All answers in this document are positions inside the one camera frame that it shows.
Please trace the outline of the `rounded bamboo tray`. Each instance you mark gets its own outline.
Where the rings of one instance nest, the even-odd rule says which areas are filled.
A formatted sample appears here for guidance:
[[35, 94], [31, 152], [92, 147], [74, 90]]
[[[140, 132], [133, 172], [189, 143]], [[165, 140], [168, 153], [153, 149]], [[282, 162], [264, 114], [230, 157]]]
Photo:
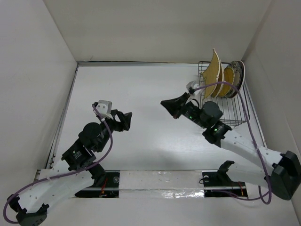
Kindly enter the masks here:
[[[218, 78], [218, 82], [221, 82], [221, 81], [224, 81], [224, 72], [223, 72], [223, 70], [220, 72], [219, 78]], [[216, 86], [214, 92], [212, 93], [211, 97], [213, 97], [213, 98], [217, 97], [219, 95], [219, 93], [221, 92], [222, 88], [223, 88], [223, 83], [217, 84], [217, 86]]]

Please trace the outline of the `square bamboo mat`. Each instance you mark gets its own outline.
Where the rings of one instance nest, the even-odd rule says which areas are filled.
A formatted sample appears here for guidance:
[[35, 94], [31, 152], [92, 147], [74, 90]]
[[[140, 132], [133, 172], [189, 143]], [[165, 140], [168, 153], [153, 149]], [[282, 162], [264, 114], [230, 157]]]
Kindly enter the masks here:
[[[204, 79], [205, 85], [218, 82], [219, 74], [222, 71], [222, 65], [220, 58], [215, 49], [213, 49], [213, 56], [209, 66], [202, 73], [202, 77]], [[212, 95], [216, 88], [217, 84], [206, 87], [204, 92], [203, 99], [206, 99]]]

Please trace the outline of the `round bamboo tray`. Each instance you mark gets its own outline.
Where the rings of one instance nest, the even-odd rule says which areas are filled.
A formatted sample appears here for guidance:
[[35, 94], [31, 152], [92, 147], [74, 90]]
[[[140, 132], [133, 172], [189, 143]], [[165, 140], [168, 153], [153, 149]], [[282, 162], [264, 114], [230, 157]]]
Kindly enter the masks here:
[[[224, 72], [224, 81], [232, 85], [235, 79], [234, 70], [231, 67], [226, 67], [224, 68], [223, 72]], [[231, 90], [231, 86], [224, 84], [220, 92], [220, 97], [225, 97], [230, 92], [230, 90]]]

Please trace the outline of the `blue and white floral plate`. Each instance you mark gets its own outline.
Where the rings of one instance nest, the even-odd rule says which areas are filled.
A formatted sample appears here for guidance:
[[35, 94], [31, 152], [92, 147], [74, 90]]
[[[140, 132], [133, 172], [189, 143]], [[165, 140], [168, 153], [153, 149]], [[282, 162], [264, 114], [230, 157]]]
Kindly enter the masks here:
[[[228, 64], [227, 68], [232, 68], [235, 74], [233, 85], [237, 90], [240, 90], [245, 79], [245, 66], [242, 61], [232, 61]], [[226, 94], [226, 98], [233, 98], [238, 92], [231, 88]]]

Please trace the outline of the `red and teal floral plate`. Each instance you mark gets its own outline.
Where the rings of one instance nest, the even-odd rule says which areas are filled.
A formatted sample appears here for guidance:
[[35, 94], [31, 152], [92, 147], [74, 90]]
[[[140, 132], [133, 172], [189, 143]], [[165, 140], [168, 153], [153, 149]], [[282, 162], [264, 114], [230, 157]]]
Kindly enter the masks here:
[[235, 73], [234, 85], [240, 91], [245, 81], [245, 65], [242, 61], [233, 61], [233, 70]]

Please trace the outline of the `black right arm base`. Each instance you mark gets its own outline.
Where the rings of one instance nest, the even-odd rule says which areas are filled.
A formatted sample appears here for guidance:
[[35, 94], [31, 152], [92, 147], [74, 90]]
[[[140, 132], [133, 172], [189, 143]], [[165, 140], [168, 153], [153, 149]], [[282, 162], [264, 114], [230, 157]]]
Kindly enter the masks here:
[[245, 182], [231, 181], [227, 175], [223, 175], [217, 170], [202, 171], [199, 183], [204, 187], [205, 198], [231, 197], [231, 194], [248, 197]]

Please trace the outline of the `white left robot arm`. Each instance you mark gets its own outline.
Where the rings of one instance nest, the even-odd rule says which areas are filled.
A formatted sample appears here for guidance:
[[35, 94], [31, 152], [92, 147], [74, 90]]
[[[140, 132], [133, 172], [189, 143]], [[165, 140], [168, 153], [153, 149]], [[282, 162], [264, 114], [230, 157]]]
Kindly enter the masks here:
[[112, 144], [114, 131], [128, 131], [132, 113], [112, 110], [108, 117], [96, 112], [99, 122], [88, 123], [75, 143], [63, 153], [47, 176], [38, 179], [7, 198], [3, 217], [10, 224], [39, 226], [49, 210], [90, 186], [105, 187], [107, 173], [97, 159], [107, 143]]

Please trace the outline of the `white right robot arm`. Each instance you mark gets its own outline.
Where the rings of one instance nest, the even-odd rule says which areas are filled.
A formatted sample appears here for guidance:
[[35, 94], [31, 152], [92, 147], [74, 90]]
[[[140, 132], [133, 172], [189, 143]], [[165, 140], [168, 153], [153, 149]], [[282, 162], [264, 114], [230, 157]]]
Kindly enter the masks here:
[[174, 119], [183, 115], [203, 128], [202, 135], [209, 143], [234, 152], [255, 165], [247, 168], [235, 161], [226, 161], [218, 169], [219, 183], [247, 182], [265, 187], [283, 200], [293, 197], [301, 184], [301, 164], [295, 153], [256, 146], [220, 120], [222, 111], [217, 103], [208, 101], [199, 108], [189, 101], [189, 97], [188, 93], [184, 93], [178, 98], [161, 101], [161, 105]]

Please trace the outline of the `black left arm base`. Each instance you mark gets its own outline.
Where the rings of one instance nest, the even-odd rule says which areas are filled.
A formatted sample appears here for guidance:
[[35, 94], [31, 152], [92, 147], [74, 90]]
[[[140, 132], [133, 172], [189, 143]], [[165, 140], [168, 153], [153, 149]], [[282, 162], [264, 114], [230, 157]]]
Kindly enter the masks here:
[[118, 198], [120, 171], [107, 171], [105, 181], [100, 185], [92, 185], [77, 193], [77, 198]]

